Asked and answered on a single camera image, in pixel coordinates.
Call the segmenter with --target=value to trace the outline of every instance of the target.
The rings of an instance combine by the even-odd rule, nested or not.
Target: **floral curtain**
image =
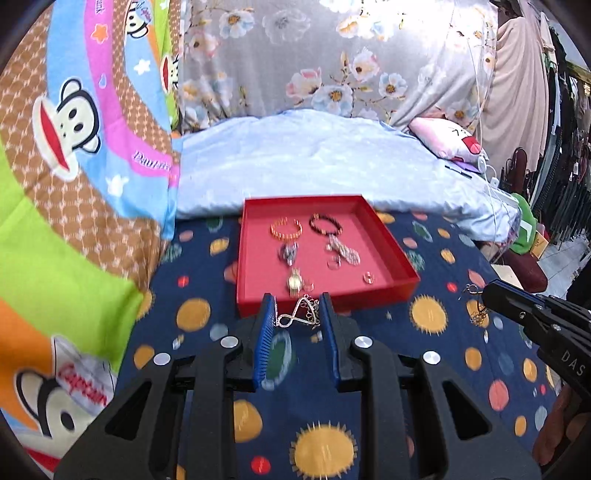
[[[446,117],[474,132],[495,65],[486,0],[187,0],[185,130],[313,108],[382,120]]]

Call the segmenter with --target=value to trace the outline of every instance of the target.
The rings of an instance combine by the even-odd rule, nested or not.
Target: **red box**
[[[343,227],[339,240],[359,253],[361,263],[350,265],[344,259],[338,270],[327,262],[335,252],[326,251],[328,237],[312,231],[310,216],[323,213]],[[271,224],[287,217],[300,221],[303,233],[293,267],[278,256],[282,242],[270,233]],[[332,225],[318,224],[326,230]],[[278,227],[294,231],[294,225]],[[328,292],[337,312],[378,307],[407,301],[420,278],[388,228],[362,196],[294,197],[246,200],[242,214],[236,301],[242,317],[258,313],[265,293],[277,298],[279,313],[291,313],[297,299],[290,297],[287,278],[298,268],[304,281],[313,282],[309,295],[317,299]],[[373,284],[363,280],[370,272]]]

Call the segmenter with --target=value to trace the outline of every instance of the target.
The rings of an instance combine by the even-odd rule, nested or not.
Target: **metal bolt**
[[[220,345],[224,348],[234,348],[238,345],[238,339],[233,336],[224,337],[220,340]]]
[[[441,355],[431,350],[423,353],[423,360],[430,365],[437,365],[441,361]]]
[[[369,348],[374,344],[374,341],[366,336],[359,336],[357,337],[355,340],[355,345],[357,345],[359,348]]]
[[[162,365],[166,365],[168,362],[170,362],[170,355],[167,354],[166,352],[161,352],[154,357],[154,363],[156,365],[162,366]]]

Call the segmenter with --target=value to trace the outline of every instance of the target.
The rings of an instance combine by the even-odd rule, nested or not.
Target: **polka dot fabric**
[[[363,335],[403,355],[437,352],[531,451],[556,400],[556,389],[536,356],[537,347],[524,340],[516,323],[493,312],[480,325],[470,321],[470,313],[478,313],[478,308],[462,290],[467,284],[497,278],[494,270],[459,228],[441,216],[384,212],[380,218],[419,270],[421,282],[407,303],[347,314]],[[235,218],[177,224],[171,254],[161,260],[131,335],[118,389],[153,355],[194,355],[234,330],[239,322],[240,228]],[[236,400],[242,479],[295,479],[297,472],[358,478],[361,398],[334,389],[322,335],[316,330],[297,325],[275,331],[262,388],[256,394],[239,394]],[[407,426],[414,451],[408,420]],[[323,446],[348,453],[318,465],[306,452],[321,451]],[[181,467],[186,455],[186,445],[181,444]]]

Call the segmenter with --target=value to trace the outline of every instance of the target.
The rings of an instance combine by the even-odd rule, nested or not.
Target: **black bracelet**
[[[336,231],[335,232],[327,232],[326,230],[322,230],[322,228],[318,228],[314,222],[316,220],[326,220],[327,222],[332,223],[335,227],[336,227]],[[322,215],[320,213],[315,213],[314,215],[312,215],[310,217],[310,228],[312,228],[313,231],[315,231],[316,233],[319,233],[320,235],[324,235],[324,236],[329,236],[329,235],[334,235],[334,236],[339,236],[340,234],[343,233],[343,227],[341,226],[341,224],[339,222],[337,222],[334,218],[329,217],[328,215]]]

